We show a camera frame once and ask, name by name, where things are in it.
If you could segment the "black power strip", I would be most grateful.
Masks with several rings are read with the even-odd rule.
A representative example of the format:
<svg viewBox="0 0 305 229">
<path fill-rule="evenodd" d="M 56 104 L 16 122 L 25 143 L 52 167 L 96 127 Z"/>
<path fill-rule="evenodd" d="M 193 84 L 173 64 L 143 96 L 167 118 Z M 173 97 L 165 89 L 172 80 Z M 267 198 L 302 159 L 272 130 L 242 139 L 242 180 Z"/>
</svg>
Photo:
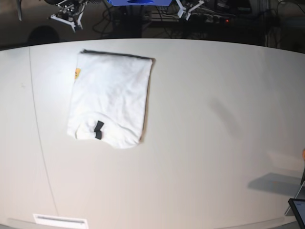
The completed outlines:
<svg viewBox="0 0 305 229">
<path fill-rule="evenodd" d="M 236 17 L 236 15 L 231 14 L 195 12 L 191 15 L 190 20 L 199 23 L 230 24 Z"/>
</svg>

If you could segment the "white printed T-shirt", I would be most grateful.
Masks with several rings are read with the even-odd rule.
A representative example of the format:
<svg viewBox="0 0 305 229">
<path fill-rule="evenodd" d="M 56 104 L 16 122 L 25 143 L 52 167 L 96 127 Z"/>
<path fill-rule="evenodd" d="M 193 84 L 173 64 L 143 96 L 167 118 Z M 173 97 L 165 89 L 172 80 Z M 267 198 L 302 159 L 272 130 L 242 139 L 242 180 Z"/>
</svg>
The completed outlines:
<svg viewBox="0 0 305 229">
<path fill-rule="evenodd" d="M 83 50 L 77 55 L 67 134 L 114 148 L 139 144 L 153 59 Z"/>
</svg>

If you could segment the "white label strip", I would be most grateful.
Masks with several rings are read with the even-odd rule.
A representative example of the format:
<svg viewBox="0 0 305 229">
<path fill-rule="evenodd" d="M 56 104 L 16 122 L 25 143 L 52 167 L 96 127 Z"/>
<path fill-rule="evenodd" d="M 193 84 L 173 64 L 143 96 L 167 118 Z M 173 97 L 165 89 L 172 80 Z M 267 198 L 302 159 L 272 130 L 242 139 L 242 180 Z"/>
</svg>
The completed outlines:
<svg viewBox="0 0 305 229">
<path fill-rule="evenodd" d="M 34 221 L 36 224 L 44 226 L 52 226 L 59 228 L 69 228 L 69 229 L 88 229 L 88 222 L 86 219 L 77 218 L 65 218 L 56 217 L 42 214 L 33 214 Z"/>
</svg>

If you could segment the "black tablet screen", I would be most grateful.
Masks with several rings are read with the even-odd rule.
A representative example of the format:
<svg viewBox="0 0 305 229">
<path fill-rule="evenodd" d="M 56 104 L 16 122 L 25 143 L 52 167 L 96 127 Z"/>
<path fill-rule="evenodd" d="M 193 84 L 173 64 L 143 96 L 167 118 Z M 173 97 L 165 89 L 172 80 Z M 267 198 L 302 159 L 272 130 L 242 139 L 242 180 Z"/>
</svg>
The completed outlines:
<svg viewBox="0 0 305 229">
<path fill-rule="evenodd" d="M 290 198 L 288 203 L 299 227 L 305 229 L 305 200 Z"/>
</svg>

